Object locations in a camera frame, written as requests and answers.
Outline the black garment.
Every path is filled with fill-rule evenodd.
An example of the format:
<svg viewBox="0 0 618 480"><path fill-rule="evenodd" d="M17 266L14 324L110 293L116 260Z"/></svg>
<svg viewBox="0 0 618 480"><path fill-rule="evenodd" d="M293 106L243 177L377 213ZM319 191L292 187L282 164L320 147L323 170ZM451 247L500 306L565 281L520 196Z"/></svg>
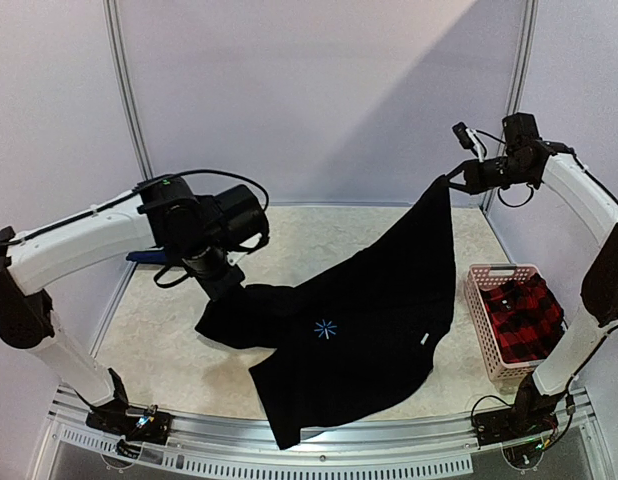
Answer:
<svg viewBox="0 0 618 480"><path fill-rule="evenodd" d="M456 265L448 183L436 179L372 245L295 287L250 284L206 306L197 332L267 348L249 370L277 446L413 395L449 332Z"/></svg>

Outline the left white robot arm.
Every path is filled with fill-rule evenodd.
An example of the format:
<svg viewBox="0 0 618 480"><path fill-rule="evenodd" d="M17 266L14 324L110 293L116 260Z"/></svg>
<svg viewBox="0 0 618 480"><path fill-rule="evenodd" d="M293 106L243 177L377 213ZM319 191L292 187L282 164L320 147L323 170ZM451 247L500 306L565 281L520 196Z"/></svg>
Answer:
<svg viewBox="0 0 618 480"><path fill-rule="evenodd" d="M0 339L43 361L117 434L137 426L114 373L63 331L46 288L117 255L160 249L168 268L181 267L212 300L238 287L238 261L264 248L270 197L259 183L198 195L186 172L143 181L103 204L33 231L0 231Z"/></svg>

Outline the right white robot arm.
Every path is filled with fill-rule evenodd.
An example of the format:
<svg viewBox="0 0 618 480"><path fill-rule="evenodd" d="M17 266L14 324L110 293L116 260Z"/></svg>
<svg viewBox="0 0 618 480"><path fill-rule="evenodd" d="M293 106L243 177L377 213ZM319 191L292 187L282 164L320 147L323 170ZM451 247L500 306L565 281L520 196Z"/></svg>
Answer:
<svg viewBox="0 0 618 480"><path fill-rule="evenodd" d="M556 271L581 274L579 297L557 346L518 389L506 427L526 436L541 424L545 409L566 395L572 382L612 332L618 330L618 198L565 143L543 138L533 115L515 113L502 121L501 153L490 156L485 132L459 122L452 132L472 158L447 175L451 188L468 195L525 185L547 189L573 221L581 224L557 248Z"/></svg>

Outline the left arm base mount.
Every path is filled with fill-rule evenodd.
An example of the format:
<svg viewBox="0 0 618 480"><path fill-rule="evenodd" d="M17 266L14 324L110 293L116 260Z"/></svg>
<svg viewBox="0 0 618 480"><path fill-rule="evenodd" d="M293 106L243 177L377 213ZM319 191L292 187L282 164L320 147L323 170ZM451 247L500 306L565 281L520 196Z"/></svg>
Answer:
<svg viewBox="0 0 618 480"><path fill-rule="evenodd" d="M160 410L157 405L135 406L129 403L121 377L112 369L108 374L113 383L113 396L102 405L89 407L86 425L124 437L126 441L148 442L165 445L169 438L174 416Z"/></svg>

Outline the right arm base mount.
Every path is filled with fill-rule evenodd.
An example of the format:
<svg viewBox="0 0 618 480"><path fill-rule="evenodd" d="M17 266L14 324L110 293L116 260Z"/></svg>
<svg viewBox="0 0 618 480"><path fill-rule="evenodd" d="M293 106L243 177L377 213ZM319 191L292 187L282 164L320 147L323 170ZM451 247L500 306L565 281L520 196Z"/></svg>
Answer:
<svg viewBox="0 0 618 480"><path fill-rule="evenodd" d="M488 399L497 400L504 407L477 413L478 405ZM555 413L561 400L565 400L568 415L567 424L562 431L559 430L559 421ZM470 411L470 422L480 446L550 431L549 437L537 447L537 450L544 451L561 439L570 428L575 409L575 400L569 389L555 395L542 395L532 375L529 374L518 385L512 404L495 395L485 395L478 399Z"/></svg>

